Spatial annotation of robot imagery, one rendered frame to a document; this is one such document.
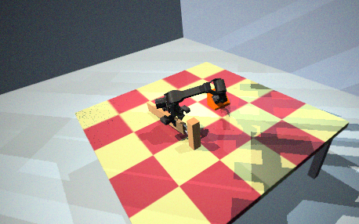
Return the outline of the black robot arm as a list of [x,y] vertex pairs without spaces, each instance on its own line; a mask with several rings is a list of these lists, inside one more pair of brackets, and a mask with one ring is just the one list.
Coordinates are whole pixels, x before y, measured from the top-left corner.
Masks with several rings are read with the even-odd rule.
[[[212,90],[210,83],[213,82],[215,91]],[[206,82],[203,85],[193,87],[191,89],[171,90],[164,94],[164,97],[155,99],[156,108],[162,108],[163,111],[168,111],[170,114],[169,107],[177,107],[179,103],[183,102],[186,98],[197,96],[203,93],[212,94],[213,101],[217,103],[225,103],[227,100],[227,89],[225,86],[224,79],[214,78],[210,82]]]

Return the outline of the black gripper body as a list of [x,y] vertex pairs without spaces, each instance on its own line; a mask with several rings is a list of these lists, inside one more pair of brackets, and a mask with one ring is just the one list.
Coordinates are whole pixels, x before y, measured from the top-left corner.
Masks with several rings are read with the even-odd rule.
[[172,121],[174,121],[174,117],[178,115],[183,115],[183,112],[185,111],[186,114],[190,113],[190,108],[186,105],[183,106],[177,106],[177,107],[169,107],[170,109],[170,115],[167,117],[166,115],[160,118],[160,121],[164,125],[170,124]]

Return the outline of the brown wooden post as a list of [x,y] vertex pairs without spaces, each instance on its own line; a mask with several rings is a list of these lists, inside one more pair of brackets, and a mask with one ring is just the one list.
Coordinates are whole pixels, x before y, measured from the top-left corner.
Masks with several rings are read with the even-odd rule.
[[195,117],[187,121],[187,133],[189,146],[193,150],[201,147],[200,121]]

